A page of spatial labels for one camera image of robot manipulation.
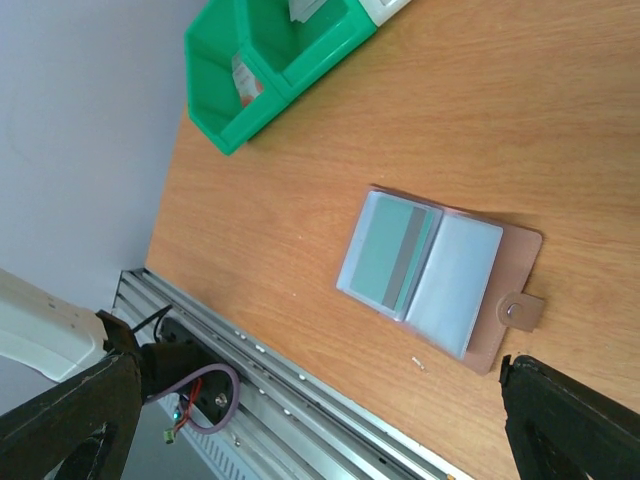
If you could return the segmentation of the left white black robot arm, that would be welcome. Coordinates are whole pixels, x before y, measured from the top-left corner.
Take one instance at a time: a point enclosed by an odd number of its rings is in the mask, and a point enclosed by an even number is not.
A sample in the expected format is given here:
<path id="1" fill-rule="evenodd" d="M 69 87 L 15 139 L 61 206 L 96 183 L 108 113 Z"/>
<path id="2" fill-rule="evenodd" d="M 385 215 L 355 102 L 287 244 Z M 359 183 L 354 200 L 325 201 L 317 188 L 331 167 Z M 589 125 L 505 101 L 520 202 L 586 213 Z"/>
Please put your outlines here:
<path id="1" fill-rule="evenodd" d="M 1 355 L 60 383 L 99 362 L 108 334 L 93 311 L 1 271 Z"/>

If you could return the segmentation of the red circle white card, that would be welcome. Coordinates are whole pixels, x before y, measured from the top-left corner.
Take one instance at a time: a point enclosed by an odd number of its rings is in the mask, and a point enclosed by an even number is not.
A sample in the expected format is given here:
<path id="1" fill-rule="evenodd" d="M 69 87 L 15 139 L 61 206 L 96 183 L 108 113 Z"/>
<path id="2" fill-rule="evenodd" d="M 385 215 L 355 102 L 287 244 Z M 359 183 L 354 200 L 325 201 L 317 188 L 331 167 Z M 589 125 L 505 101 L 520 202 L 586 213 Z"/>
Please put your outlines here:
<path id="1" fill-rule="evenodd" d="M 261 81 L 243 61 L 240 52 L 232 57 L 232 79 L 243 107 L 250 105 L 264 91 Z"/>

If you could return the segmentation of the pink card holder wallet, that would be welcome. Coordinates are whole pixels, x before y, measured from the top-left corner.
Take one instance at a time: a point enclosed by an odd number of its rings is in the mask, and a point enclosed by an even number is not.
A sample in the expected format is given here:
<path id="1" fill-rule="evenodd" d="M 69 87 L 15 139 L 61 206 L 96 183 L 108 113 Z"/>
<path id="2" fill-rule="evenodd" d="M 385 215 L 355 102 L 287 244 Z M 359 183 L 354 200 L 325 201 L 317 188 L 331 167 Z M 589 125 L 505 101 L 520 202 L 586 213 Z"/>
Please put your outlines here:
<path id="1" fill-rule="evenodd" d="M 345 259 L 367 196 L 380 191 L 441 212 L 414 277 L 403 316 L 391 317 L 342 287 Z M 508 329 L 533 331 L 544 302 L 524 287 L 541 250 L 541 233 L 398 190 L 367 192 L 337 278 L 339 291 L 372 308 L 479 375 L 487 374 Z"/>

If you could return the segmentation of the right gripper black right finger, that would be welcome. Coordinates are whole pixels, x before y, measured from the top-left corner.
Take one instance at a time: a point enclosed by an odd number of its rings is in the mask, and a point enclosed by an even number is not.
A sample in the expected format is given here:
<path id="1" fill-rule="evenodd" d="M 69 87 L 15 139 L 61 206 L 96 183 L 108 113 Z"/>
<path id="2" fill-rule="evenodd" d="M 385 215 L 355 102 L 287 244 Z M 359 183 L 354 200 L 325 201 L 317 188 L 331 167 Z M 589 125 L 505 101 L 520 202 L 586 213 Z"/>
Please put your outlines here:
<path id="1" fill-rule="evenodd" d="M 500 368 L 505 431 L 522 479 L 637 479 L 639 414 L 534 357 Z"/>

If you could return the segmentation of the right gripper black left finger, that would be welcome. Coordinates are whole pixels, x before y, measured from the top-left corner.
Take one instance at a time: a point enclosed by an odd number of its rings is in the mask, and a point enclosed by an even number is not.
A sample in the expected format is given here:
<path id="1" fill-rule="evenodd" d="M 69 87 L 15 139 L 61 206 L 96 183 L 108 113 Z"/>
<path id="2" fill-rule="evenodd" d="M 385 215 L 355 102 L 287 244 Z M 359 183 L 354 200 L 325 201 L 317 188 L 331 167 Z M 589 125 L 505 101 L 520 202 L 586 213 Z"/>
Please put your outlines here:
<path id="1" fill-rule="evenodd" d="M 106 357 L 1 416 L 1 477 L 119 479 L 142 409 L 138 362 Z"/>

